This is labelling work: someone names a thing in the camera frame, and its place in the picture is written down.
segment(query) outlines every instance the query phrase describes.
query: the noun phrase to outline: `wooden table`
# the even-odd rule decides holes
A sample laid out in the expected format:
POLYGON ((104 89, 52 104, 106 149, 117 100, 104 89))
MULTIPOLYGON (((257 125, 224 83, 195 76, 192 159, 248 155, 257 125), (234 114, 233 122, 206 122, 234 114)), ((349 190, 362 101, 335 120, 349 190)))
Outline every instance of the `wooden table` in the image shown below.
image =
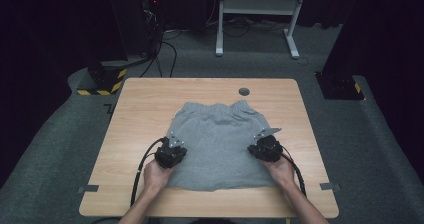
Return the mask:
MULTIPOLYGON (((309 200, 325 217, 336 217, 339 211, 332 190, 320 188, 320 183, 329 180, 299 88, 291 79, 127 79, 88 183, 98 189, 84 193, 80 213, 84 216, 122 216, 126 212, 143 154, 151 143, 165 136, 175 112, 184 103, 231 105, 242 99, 262 113, 271 127, 283 129, 275 137, 290 151, 300 168, 309 200), (250 90, 248 96, 239 94, 242 87, 250 90)), ((142 189, 141 175, 138 193, 142 189)), ((274 187, 213 192, 166 188, 147 215, 295 216, 286 199, 274 187)))

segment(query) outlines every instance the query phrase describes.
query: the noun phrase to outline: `folded gray cloth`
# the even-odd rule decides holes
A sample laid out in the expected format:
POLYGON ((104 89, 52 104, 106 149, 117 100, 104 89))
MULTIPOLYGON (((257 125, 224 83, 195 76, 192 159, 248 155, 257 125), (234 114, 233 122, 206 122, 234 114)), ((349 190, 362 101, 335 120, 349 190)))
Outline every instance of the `folded gray cloth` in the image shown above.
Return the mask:
POLYGON ((253 136, 269 128, 245 100, 231 106, 185 103, 168 130, 184 141, 187 154, 168 186, 195 191, 275 186, 268 170, 249 153, 253 136))

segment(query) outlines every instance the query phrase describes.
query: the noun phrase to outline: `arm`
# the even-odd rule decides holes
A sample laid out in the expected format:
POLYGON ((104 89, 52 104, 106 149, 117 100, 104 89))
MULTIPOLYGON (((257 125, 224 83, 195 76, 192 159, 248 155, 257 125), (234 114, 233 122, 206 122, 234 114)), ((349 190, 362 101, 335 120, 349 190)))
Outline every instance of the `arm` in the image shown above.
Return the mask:
POLYGON ((263 162, 263 164, 286 194, 301 223, 328 223, 294 182, 294 170, 289 161, 285 158, 280 158, 275 163, 263 162))
POLYGON ((119 221, 120 224, 141 224, 150 204, 157 195, 165 188, 169 177, 174 172, 175 167, 163 169, 156 160, 151 161, 144 169, 144 189, 134 202, 134 205, 125 213, 119 221))

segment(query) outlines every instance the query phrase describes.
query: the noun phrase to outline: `black and yellow hazard tape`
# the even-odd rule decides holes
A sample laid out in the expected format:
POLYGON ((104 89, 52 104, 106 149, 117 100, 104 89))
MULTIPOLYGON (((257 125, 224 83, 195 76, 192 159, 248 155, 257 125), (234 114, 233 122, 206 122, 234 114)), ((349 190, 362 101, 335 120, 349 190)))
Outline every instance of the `black and yellow hazard tape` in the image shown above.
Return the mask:
POLYGON ((105 85, 98 88, 77 88, 77 92, 82 96, 90 95, 101 95, 108 96, 114 95, 118 92, 119 88, 122 86, 122 81, 124 79, 127 69, 120 70, 118 73, 113 74, 112 77, 109 77, 105 81, 105 85))

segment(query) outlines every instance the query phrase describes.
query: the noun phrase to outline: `white metal frame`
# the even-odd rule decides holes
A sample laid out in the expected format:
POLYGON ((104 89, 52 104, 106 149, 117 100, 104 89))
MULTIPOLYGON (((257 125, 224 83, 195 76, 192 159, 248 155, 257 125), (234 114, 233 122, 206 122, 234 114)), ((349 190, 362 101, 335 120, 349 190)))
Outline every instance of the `white metal frame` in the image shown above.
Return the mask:
POLYGON ((216 55, 224 54, 223 18, 224 13, 265 14, 292 16, 284 36, 293 59, 299 58, 299 52, 293 39, 293 31, 302 7, 303 0, 220 0, 218 32, 216 38, 216 55))

